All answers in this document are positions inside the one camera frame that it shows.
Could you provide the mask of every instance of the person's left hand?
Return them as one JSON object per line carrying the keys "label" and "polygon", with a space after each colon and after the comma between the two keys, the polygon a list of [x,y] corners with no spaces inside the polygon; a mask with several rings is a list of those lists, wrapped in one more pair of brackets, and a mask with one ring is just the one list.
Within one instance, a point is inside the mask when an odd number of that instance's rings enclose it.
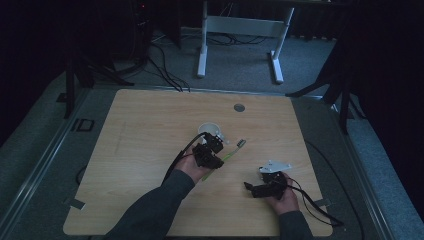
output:
{"label": "person's left hand", "polygon": [[184,157],[175,165],[175,169],[185,172],[193,179],[194,184],[206,175],[211,169],[197,166],[196,159],[193,156],[193,146],[189,147]]}

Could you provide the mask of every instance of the metal stand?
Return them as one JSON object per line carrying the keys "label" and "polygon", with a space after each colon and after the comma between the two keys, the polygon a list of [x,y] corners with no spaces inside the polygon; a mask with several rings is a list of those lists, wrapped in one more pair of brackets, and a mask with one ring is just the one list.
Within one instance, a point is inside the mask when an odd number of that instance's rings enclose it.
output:
{"label": "metal stand", "polygon": [[293,93],[287,93],[286,97],[301,97],[315,89],[318,89],[326,84],[330,84],[327,92],[323,96],[323,101],[327,104],[334,104],[337,98],[342,95],[340,107],[339,125],[344,134],[347,132],[347,116],[350,100],[350,86],[353,79],[353,73],[348,71],[344,73],[336,73],[328,77],[318,79],[315,83]]}
{"label": "metal stand", "polygon": [[73,48],[69,49],[68,62],[66,66],[66,113],[64,118],[69,118],[75,106],[75,76],[83,88],[91,88],[94,86],[94,79],[90,73],[93,68],[100,74],[108,77],[119,85],[134,86],[134,83],[127,82],[115,73],[105,67],[102,67],[84,56]]}
{"label": "metal stand", "polygon": [[206,36],[208,32],[229,33],[240,35],[254,35],[263,37],[278,38],[278,44],[275,51],[271,51],[271,63],[274,69],[275,80],[277,83],[283,83],[283,73],[281,71],[279,56],[283,47],[284,39],[290,26],[290,20],[294,8],[289,8],[284,21],[269,21],[247,18],[233,18],[221,16],[208,16],[208,2],[203,2],[203,21],[202,21],[202,46],[200,49],[199,66],[197,76],[205,77],[206,58],[208,46]]}

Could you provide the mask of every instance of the white stand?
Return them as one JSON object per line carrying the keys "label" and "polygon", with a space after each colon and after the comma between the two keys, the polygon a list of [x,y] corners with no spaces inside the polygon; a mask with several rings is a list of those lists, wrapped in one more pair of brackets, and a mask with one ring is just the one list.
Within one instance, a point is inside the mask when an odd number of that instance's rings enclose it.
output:
{"label": "white stand", "polygon": [[290,8],[284,21],[270,21],[247,18],[233,18],[221,16],[208,16],[208,2],[203,2],[203,21],[202,21],[202,46],[200,49],[199,66],[197,76],[205,77],[206,58],[208,47],[206,45],[206,35],[208,32],[229,33],[239,35],[252,35],[262,37],[278,38],[275,51],[271,51],[271,63],[273,65],[275,80],[277,83],[283,83],[283,73],[281,71],[278,57],[289,29],[290,20],[294,8]]}

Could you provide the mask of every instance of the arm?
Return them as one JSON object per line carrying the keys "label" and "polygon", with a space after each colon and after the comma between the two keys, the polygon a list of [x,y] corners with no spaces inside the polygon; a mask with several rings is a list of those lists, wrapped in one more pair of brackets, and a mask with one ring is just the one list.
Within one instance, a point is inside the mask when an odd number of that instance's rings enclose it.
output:
{"label": "arm", "polygon": [[[293,180],[284,173],[287,184],[292,185]],[[313,239],[312,232],[299,210],[296,194],[291,188],[287,188],[280,200],[267,197],[265,200],[278,215],[281,240],[309,240]]]}
{"label": "arm", "polygon": [[210,169],[197,167],[192,155],[181,159],[162,186],[146,193],[125,212],[107,240],[162,239],[195,184]]}

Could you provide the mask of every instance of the small round object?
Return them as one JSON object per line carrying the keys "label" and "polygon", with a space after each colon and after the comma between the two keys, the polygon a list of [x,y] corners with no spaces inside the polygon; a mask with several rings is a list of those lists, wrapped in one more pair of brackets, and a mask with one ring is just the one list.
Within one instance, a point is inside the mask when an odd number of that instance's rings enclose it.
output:
{"label": "small round object", "polygon": [[246,108],[243,104],[237,103],[234,105],[234,110],[236,110],[237,112],[244,112],[245,109]]}

